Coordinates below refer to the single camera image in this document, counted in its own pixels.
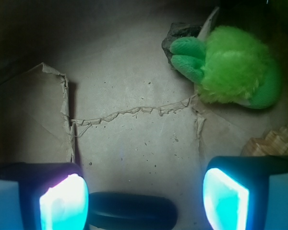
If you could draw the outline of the gripper glowing gel right finger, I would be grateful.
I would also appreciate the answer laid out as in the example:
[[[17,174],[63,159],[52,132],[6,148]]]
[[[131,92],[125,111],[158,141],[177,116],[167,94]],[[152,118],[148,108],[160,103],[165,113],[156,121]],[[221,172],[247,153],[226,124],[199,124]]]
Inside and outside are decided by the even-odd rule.
[[[218,156],[203,180],[214,230],[288,230],[288,156]]]

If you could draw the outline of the gripper glowing gel left finger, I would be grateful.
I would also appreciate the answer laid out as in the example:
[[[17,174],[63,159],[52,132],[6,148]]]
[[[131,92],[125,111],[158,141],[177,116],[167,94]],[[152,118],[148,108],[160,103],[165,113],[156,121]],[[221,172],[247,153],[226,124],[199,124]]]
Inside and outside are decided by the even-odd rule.
[[[0,163],[0,230],[82,230],[88,187],[66,163]]]

